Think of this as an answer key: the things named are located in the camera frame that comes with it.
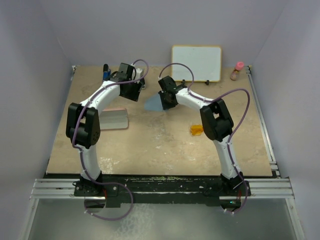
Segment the blue cleaning cloth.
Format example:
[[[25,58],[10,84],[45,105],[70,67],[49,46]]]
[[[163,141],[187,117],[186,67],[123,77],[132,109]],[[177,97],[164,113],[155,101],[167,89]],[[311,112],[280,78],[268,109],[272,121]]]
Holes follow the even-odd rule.
[[[149,97],[144,103],[144,109],[146,111],[162,112],[163,106],[160,95],[157,93]]]

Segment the pink glasses case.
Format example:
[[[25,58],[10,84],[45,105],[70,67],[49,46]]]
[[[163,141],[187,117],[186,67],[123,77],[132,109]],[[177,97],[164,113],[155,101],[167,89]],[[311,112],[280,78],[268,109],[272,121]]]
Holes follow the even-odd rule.
[[[108,108],[99,115],[100,129],[123,130],[129,127],[128,111],[126,108]]]

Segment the orange sunglasses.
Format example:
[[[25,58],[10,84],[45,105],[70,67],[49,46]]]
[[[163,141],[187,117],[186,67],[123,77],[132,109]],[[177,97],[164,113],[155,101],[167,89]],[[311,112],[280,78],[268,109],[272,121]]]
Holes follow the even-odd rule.
[[[202,125],[192,125],[190,127],[190,133],[192,136],[200,136],[204,132],[204,128]]]

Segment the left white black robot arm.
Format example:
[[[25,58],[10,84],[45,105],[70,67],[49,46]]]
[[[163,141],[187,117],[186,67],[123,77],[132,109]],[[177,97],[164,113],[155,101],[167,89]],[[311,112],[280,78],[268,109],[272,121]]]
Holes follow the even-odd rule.
[[[65,134],[72,147],[77,149],[82,166],[83,179],[88,180],[85,190],[91,196],[103,191],[99,181],[102,171],[98,164],[96,144],[101,136],[100,114],[117,97],[137,102],[144,77],[137,78],[133,64],[121,63],[101,86],[87,99],[68,106]]]

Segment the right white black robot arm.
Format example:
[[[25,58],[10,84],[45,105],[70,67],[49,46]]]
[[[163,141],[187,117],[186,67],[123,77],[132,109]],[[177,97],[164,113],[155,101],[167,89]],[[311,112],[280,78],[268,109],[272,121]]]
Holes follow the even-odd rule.
[[[158,92],[163,110],[183,105],[200,113],[201,124],[207,138],[215,145],[221,166],[222,190],[228,196],[235,195],[243,182],[242,171],[233,156],[230,137],[234,122],[223,99],[205,98],[187,87],[177,85],[170,77],[158,80]]]

